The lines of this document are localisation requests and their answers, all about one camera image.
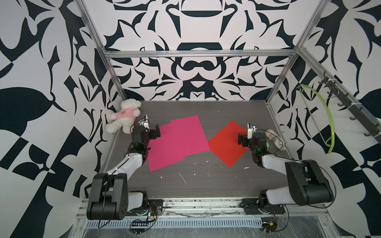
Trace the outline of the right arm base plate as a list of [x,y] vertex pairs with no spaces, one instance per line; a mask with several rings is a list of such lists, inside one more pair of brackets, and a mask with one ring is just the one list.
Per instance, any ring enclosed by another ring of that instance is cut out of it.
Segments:
[[239,207],[244,209],[246,215],[282,215],[286,213],[283,205],[268,204],[258,198],[243,198]]

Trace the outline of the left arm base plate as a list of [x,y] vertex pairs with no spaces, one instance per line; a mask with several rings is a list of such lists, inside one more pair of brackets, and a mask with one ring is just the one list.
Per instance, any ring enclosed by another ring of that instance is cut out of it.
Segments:
[[162,199],[149,199],[141,207],[128,211],[126,216],[156,216],[162,212],[163,203]]

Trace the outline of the magenta paper sheet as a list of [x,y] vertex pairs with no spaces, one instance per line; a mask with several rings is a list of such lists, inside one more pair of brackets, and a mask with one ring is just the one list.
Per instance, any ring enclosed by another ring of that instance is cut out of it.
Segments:
[[183,161],[173,124],[160,127],[161,136],[149,143],[148,163],[151,172]]
[[176,130],[175,138],[179,139],[180,152],[183,156],[210,150],[198,116],[172,120],[170,124]]

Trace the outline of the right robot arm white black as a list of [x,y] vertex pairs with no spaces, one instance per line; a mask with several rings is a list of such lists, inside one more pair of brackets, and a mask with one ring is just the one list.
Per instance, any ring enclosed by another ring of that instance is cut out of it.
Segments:
[[269,214],[284,205],[312,206],[334,201],[330,183],[316,161],[297,161],[271,154],[264,133],[238,134],[238,144],[250,149],[257,166],[287,177],[287,186],[262,190],[255,204],[242,200],[242,207],[255,207],[261,213]]

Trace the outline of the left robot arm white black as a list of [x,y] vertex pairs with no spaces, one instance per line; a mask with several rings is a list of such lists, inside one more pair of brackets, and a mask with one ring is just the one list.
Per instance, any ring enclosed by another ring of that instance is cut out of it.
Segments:
[[149,211],[145,191],[129,192],[128,180],[147,160],[149,142],[161,136],[159,125],[133,128],[132,142],[124,159],[106,173],[98,173],[92,181],[86,216],[88,220],[123,220],[125,216]]

